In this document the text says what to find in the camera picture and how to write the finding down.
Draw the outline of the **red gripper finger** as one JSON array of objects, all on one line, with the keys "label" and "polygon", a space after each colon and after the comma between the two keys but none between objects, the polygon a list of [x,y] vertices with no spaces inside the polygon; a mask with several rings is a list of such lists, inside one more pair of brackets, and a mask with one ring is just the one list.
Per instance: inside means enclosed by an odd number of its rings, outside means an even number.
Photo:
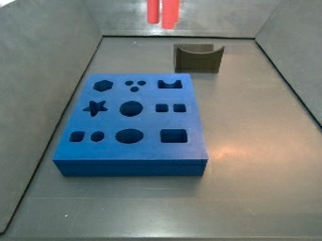
[{"label": "red gripper finger", "polygon": [[162,0],[160,25],[164,29],[174,29],[179,21],[181,0]]},{"label": "red gripper finger", "polygon": [[156,24],[160,20],[160,0],[147,0],[147,23]]}]

